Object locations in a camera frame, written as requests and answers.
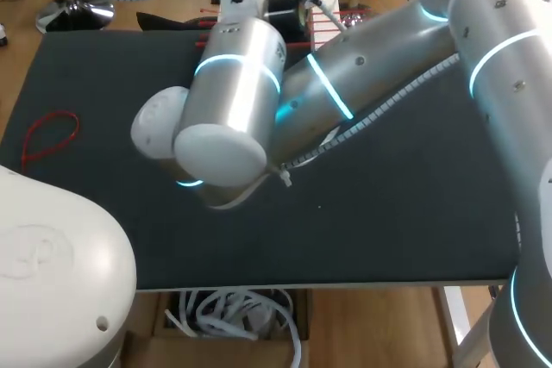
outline metal stand base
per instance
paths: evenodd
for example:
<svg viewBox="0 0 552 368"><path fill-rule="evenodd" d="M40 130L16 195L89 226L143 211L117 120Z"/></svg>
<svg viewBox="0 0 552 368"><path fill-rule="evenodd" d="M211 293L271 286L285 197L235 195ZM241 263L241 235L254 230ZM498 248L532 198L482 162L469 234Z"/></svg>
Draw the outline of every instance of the metal stand base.
<svg viewBox="0 0 552 368"><path fill-rule="evenodd" d="M36 17L43 34L70 30L99 30L111 23L115 7L108 0L54 0Z"/></svg>

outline cable bundle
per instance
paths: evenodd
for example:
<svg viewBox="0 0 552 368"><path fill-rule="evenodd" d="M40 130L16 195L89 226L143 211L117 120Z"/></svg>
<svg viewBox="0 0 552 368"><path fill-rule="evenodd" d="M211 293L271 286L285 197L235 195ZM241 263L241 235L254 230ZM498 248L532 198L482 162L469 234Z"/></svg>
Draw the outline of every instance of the cable bundle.
<svg viewBox="0 0 552 368"><path fill-rule="evenodd" d="M240 289L217 290L196 307L198 290L183 290L179 296L179 319L168 309L165 315L191 338L258 340L266 338L275 327L280 330L289 327L295 350L292 368L298 368L301 362L301 341L292 316L293 302L285 290L276 291L284 295L288 308L251 290ZM277 314L284 319L279 327ZM193 322L197 325L196 329L190 326Z"/></svg>

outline black object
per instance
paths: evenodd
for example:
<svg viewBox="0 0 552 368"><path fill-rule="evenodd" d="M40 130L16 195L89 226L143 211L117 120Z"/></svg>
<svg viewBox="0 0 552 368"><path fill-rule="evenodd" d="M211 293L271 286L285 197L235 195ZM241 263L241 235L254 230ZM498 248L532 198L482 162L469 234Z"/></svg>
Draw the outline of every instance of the black object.
<svg viewBox="0 0 552 368"><path fill-rule="evenodd" d="M136 12L141 30L202 30L201 22L216 22L216 16L198 17L187 22L177 22L164 17Z"/></svg>
<svg viewBox="0 0 552 368"><path fill-rule="evenodd" d="M268 0L267 18L285 42L305 41L307 12L299 0Z"/></svg>
<svg viewBox="0 0 552 368"><path fill-rule="evenodd" d="M202 33L47 34L0 144L0 163L17 171L34 120L58 109L79 116L78 138L30 164L28 175L91 199L121 223L138 289L488 284L511 275L515 209L459 66L293 170L289 189L270 177L242 206L215 211L177 186L135 150L130 126L156 91L190 86ZM288 65L308 52L291 50ZM107 78L98 82L98 73ZM47 147L65 132L48 128L35 139Z"/></svg>

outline black mat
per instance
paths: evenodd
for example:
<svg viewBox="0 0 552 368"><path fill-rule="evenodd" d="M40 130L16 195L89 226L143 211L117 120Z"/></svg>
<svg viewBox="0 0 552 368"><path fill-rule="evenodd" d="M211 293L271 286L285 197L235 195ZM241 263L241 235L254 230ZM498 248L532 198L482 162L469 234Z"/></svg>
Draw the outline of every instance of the black mat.
<svg viewBox="0 0 552 368"><path fill-rule="evenodd" d="M139 289L507 278L518 260L505 177L459 68L364 134L268 180L244 206L205 208L130 141L157 90L189 86L196 32L79 32L42 42L0 146L19 168L34 120L66 109L82 123L28 175L85 196L122 225ZM71 131L63 121L34 149Z"/></svg>

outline red cable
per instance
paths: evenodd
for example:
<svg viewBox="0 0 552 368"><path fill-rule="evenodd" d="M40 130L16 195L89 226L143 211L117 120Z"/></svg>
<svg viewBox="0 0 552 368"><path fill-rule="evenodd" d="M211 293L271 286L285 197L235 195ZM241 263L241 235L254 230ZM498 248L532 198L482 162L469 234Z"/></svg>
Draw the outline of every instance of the red cable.
<svg viewBox="0 0 552 368"><path fill-rule="evenodd" d="M63 141L56 144L55 146L49 147L46 150L39 151L38 153L28 155L27 154L28 143L30 142L31 136L33 135L35 130L40 125L42 125L43 123L45 123L47 121L50 121L53 118L60 118L60 117L69 117L69 118L72 118L73 120L75 120L75 122L76 122L75 129L73 130L71 135L69 135L67 138L65 138ZM25 141L23 142L23 152L22 152L22 155L21 155L21 171L25 172L25 167L27 166L27 163L29 161L33 161L33 160L36 160L36 159L41 159L43 157L46 157L47 155L50 155L52 153L55 153L56 151L59 151L63 147L67 146L67 144L69 144L69 142L71 142L72 140L75 139L75 137L77 136L79 128L80 128L80 122L78 121L78 117L76 115L74 115L72 112L69 112L69 111L51 112L50 114L47 114L47 115L43 116L40 120L35 121L33 123L33 125L31 125L31 127L28 129L27 135L25 135Z"/></svg>

